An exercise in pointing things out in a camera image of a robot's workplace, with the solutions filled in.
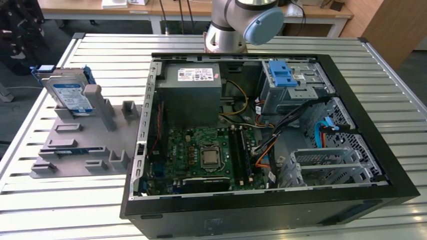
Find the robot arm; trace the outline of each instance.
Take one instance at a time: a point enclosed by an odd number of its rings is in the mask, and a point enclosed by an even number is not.
[[[212,53],[241,53],[245,42],[267,43],[277,34],[284,14],[279,0],[212,1],[211,26],[205,35],[205,48]]]

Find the motherboard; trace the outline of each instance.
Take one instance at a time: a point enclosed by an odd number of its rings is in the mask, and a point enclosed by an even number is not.
[[[252,172],[251,127],[169,129],[167,161],[152,164],[155,194],[264,189],[263,172]]]

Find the green circuit board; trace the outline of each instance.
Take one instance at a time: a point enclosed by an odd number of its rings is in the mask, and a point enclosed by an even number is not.
[[[247,127],[241,132],[247,147],[251,149],[256,144],[253,129]],[[164,177],[156,182],[159,194],[171,194],[172,181],[188,178],[227,177],[231,182],[231,191],[265,188],[261,172],[251,176],[251,183],[244,185],[235,183],[228,138],[228,128],[169,130]],[[220,163],[216,168],[204,168],[203,166],[203,151],[205,149],[219,149]]]

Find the slatted metal surface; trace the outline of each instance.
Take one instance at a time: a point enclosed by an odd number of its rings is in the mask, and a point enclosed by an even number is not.
[[[277,37],[251,53],[328,54],[389,144],[420,196],[347,225],[231,234],[208,239],[427,239],[425,110],[369,46],[356,39]],[[73,39],[59,65],[87,64],[112,104],[141,103],[152,52],[201,52],[200,36],[87,34]],[[144,239],[119,218],[124,175],[32,179],[30,166],[56,114],[42,90],[0,162],[1,239]]]

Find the sticker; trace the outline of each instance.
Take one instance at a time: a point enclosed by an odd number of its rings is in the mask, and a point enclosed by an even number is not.
[[[148,14],[147,11],[128,11],[129,14]]]
[[[272,172],[268,173],[268,178],[273,183],[276,183],[276,175]]]
[[[261,107],[260,106],[255,107],[255,112],[257,115],[261,115]]]
[[[61,102],[72,112],[92,112],[92,106],[89,100],[83,95],[80,84],[53,84],[53,89]]]
[[[72,151],[56,151],[55,153],[56,154],[72,154],[73,152]]]
[[[293,79],[305,79],[304,75],[293,75]]]
[[[212,68],[180,68],[177,70],[177,81],[213,81]]]

